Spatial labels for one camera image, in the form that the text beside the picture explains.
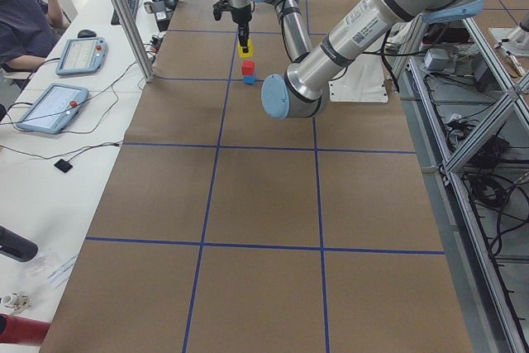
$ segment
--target red block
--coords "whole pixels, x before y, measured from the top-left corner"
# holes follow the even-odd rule
[[[255,62],[252,60],[242,61],[242,75],[243,76],[253,76],[255,71]]]

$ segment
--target label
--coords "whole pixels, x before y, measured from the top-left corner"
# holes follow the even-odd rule
[[[74,269],[75,260],[77,260],[76,255],[48,276],[48,283],[50,283],[54,289],[59,287],[71,275],[72,270]]]
[[[369,4],[362,0],[345,18],[346,29],[359,47],[365,47],[384,32],[388,23]]]

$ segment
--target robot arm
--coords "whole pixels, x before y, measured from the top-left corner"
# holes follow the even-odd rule
[[[254,1],[275,6],[279,20],[283,18],[285,37],[290,38],[286,40],[288,52],[297,56],[283,76],[273,74],[263,83],[264,109],[277,118],[313,117],[322,112],[329,98],[328,81],[396,22],[411,21],[421,13],[428,23],[454,21],[476,15],[484,5],[484,0],[361,0],[311,49],[303,19],[296,11],[297,0]],[[282,16],[285,9],[289,14]]]

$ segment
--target red object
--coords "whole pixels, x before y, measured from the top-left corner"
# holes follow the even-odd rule
[[[0,343],[40,346],[49,328],[48,322],[0,314]]]
[[[255,62],[252,60],[242,61],[242,75],[253,76],[255,71]]]

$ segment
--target person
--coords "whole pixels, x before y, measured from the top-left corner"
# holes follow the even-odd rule
[[[66,23],[59,0],[0,0],[0,65],[6,71],[35,70]]]

